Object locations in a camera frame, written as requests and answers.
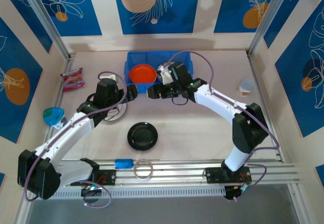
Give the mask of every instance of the table surface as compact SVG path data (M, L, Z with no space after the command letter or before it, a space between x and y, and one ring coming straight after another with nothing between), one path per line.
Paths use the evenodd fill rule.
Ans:
M213 65L215 77L212 86L219 92L246 104L260 104L257 88L247 96L237 93L240 81L253 80L245 51L201 51ZM63 95L61 107L69 119L77 107L95 92L97 75L109 70L124 77L127 51L79 52L72 68L83 67L86 85ZM209 81L211 72L207 63L192 54L194 78ZM138 122L149 122L158 131L156 145L144 152L132 149L127 132ZM267 137L260 146L273 146ZM151 160L211 160L225 159L233 148L232 127L222 117L199 104L173 105L170 99L152 100L139 94L128 103L128 109L116 122L101 122L85 135L64 157L65 160L89 158L111 160L118 158ZM254 159L276 159L276 151L259 151Z

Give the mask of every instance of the leaf pattern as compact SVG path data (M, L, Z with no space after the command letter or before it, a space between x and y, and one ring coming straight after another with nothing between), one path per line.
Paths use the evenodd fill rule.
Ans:
M83 12L82 10L74 4L65 4L65 9L67 13L73 14L73 15L77 15L80 18L83 18Z
M149 22L151 19L159 19L163 12L168 10L168 6L172 7L172 0L155 0L155 4L151 9L141 13L133 13L131 19L134 20L133 25L136 25L142 21L145 23Z
M315 109L320 109L324 107L324 7L322 11L318 14L314 25L313 30L309 37L309 47L312 49L310 55L313 60L314 68L308 73L307 77L310 74L315 75L310 78L311 82L320 80L315 88Z
M4 48L6 44L7 37L1 35L0 36L0 51ZM24 88L24 86L21 84L24 81L24 79L21 80L16 80L8 75L2 70L0 67L0 92L5 88L5 87L10 87L10 85L17 86L20 88Z

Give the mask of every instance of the snack bag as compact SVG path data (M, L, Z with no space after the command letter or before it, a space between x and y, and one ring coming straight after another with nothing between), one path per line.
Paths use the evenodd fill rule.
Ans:
M85 81L82 79L82 68L76 68L68 73L62 73L61 77L63 80L63 92L85 86Z

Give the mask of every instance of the floral wall print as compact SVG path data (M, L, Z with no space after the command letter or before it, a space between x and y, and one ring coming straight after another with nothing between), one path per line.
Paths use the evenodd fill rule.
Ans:
M91 0L41 0L61 36L101 35Z
M275 64L305 137L324 126L324 0Z
M222 0L214 32L255 32L270 2L271 0ZM285 0L292 7L283 11L285 21L297 2L298 0ZM272 25L278 27L284 24L281 23L282 21L275 21Z
M37 15L34 13L30 7L27 0L10 0L13 5L16 7L22 18L25 20L27 25L30 27L32 32L35 34L39 42L42 44L44 49L49 53L52 46L52 39L47 34L43 25L37 18Z
M0 136L17 143L41 66L0 18Z
M198 0L116 0L124 34L192 33Z
M276 16L274 17L270 27L268 28L264 36L264 41L266 42L269 48L276 36L278 35L279 31L283 27L284 23L287 21L288 17L290 16L298 1L299 0L283 1L281 7L279 8Z

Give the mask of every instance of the purple cable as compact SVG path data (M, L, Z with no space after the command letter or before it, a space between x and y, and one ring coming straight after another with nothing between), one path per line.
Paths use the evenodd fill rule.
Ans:
M264 168L264 172L262 173L261 177L259 177L259 179L256 180L256 182L250 188L248 188L251 191L263 179L263 177L267 174L267 167L264 166L264 165L261 165L261 164L251 164L251 163L249 163L248 166L263 167ZM242 198L242 196L244 196L244 195L241 194L240 196L238 196L237 198L235 198L235 201L237 201L238 199Z
M95 208L95 209L102 209L102 208L105 208L105 207L107 207L108 205L110 205L110 202L111 202L111 194L110 194L109 190L106 189L103 185L100 185L100 184L98 184L98 183L96 183L96 182L92 182L92 181L89 181L89 180L79 180L78 182L83 182L83 183L92 184L92 185L95 185L95 186L97 186L97 187L99 187L99 188L102 188L103 190L105 190L105 191L108 193L108 196L109 196L109 201L108 201L107 204L105 204L105 205L100 205L100 206L95 206L95 205L91 205L91 204L89 204L89 203L86 201L86 195L87 195L87 193L90 193L90 191L89 191L89 192L87 192L87 193L84 195L84 197L83 197L83 199L82 199L82 200L83 200L83 203L85 204L85 206L89 206L89 207L91 207L91 208Z
M181 53L193 53L193 54L196 54L198 56L200 56L201 58L203 58L209 65L209 67L211 68L211 71L212 71L212 76L211 76L211 79L209 81L209 90L210 92L212 93L212 95L218 97L219 99L225 101L226 103L234 106L235 108L238 108L240 111L243 111L245 114L247 114L251 119L253 119L258 125L260 125L260 127L265 131L267 132L267 134L270 135L270 137L272 138L272 140L274 141L275 145L274 147L260 147L260 148L256 148L256 149L253 149L252 152L248 155L248 157L246 158L246 160L244 161L244 164L246 162L248 162L248 160L251 158L251 156L253 155L254 152L256 151L260 151L260 150L277 150L279 149L279 142L278 140L275 138L275 136L270 132L270 130L265 126L263 125L260 120L258 120L254 115L252 115L249 111L245 110L244 108L240 107L239 105L236 105L234 102L228 100L227 98L223 97L222 95L219 95L215 92L213 92L213 88L212 88L212 82L213 82L213 79L214 79L214 68L212 66L212 64L209 62L209 60L202 54L198 53L198 52L195 52L195 51L181 51L175 55L173 55L171 57L171 59L166 63L166 65L169 65L171 64L172 60L178 56L179 54ZM259 166L259 167L264 167L265 171L264 173L262 174L262 176L254 183L253 186L255 186L256 184L258 184L262 178L264 177L264 175L267 173L267 167L266 166L263 166L263 165L260 165L260 164L248 164L248 165L254 165L254 166Z
M26 181L25 181L25 185L24 185L24 197L26 199L26 201L28 202L31 202L31 201L34 201L35 199L38 198L38 196L35 196L34 198L32 199L29 199L28 196L27 196L27 187L28 187L28 184L29 184L29 181L30 181L30 177L31 177L31 174L32 172L34 171L37 163L40 161L40 159L43 157L43 155L52 147L52 145L54 145L70 128L73 128L78 122L82 121L83 119L93 115L93 114L98 114L98 113L102 113L104 111L108 111L108 110L111 110L113 108L115 108L116 106L118 106L119 104L121 104L124 99L126 98L126 93L127 93L127 85L126 85L126 82L123 80L123 78L119 75L117 75L116 73L113 73L113 72L110 72L110 71L103 71L101 73L98 74L98 79L100 80L100 75L102 75L103 73L111 73L111 74L114 74L115 76L117 76L123 83L123 89L124 89L124 94L122 96L122 98L120 99L119 102L117 102L115 105L113 106L109 106L107 108L103 108L103 109L99 109L99 110L96 110L96 111L93 111L87 115L84 115L83 117L75 120L72 125L68 125L64 130L62 130L53 140L51 143L49 143L49 145L47 146L47 148L45 148L41 153L40 155L36 158L36 160L34 161L34 163L31 165L30 167L30 170L27 174L27 177L26 177Z

